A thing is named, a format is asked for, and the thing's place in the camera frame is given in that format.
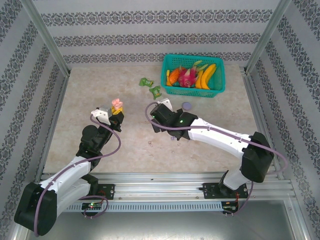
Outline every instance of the green snack bag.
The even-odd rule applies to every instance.
[[[148,86],[149,88],[154,84],[154,81],[150,81],[146,79],[145,77],[140,79],[139,86]]]
[[[154,88],[149,89],[149,91],[153,94],[153,100],[156,100],[156,98],[162,95],[162,93],[160,93],[160,89],[160,86],[155,86]]]

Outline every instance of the pink toy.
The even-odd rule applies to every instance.
[[[114,107],[114,110],[118,110],[124,105],[122,101],[119,100],[119,98],[112,100],[112,106]]]

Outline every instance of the plastic basket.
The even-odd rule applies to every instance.
[[[167,86],[167,70],[173,71],[179,66],[191,68],[193,64],[199,60],[202,60],[198,65],[199,67],[205,64],[216,64],[216,71],[208,82],[210,90]],[[161,86],[165,89],[167,94],[213,98],[217,94],[222,93],[226,88],[224,61],[219,57],[167,54],[163,59]]]

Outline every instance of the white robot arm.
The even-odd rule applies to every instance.
[[[121,132],[124,119],[122,106],[117,110],[102,106],[91,114],[102,125]],[[112,132],[103,126],[86,126],[82,131],[79,150],[73,160],[54,176],[40,183],[29,183],[22,193],[14,215],[14,221],[34,231],[35,213],[41,194],[45,191],[38,213],[37,233],[45,235],[54,225],[57,217],[71,204],[87,195],[98,195],[98,179],[89,173],[99,164],[101,149],[109,141]]]
[[[162,126],[167,128],[167,132],[171,136],[176,137],[177,140],[185,138],[201,141],[223,149],[241,160],[238,166],[228,170],[224,174],[219,183],[219,188],[214,190],[217,194],[228,197],[230,196],[229,193],[232,193],[249,181],[256,183],[264,181],[274,154],[242,141],[254,142],[269,148],[268,141],[263,134],[255,132],[253,135],[248,135],[232,132],[210,124],[194,114],[183,112],[182,109],[173,112],[172,105],[168,99],[159,101],[157,106],[151,110],[150,115],[153,117],[151,123],[156,133],[166,130],[161,128]],[[241,140],[222,134],[222,132],[231,136],[237,136]]]

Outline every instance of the patterned wallpaper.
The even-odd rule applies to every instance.
[[[311,239],[320,239],[320,7],[294,0],[251,72],[274,146],[287,155]]]
[[[279,0],[35,0],[69,67],[161,65],[165,54],[245,66]]]
[[[0,240],[35,180],[65,77],[19,0],[0,3]]]

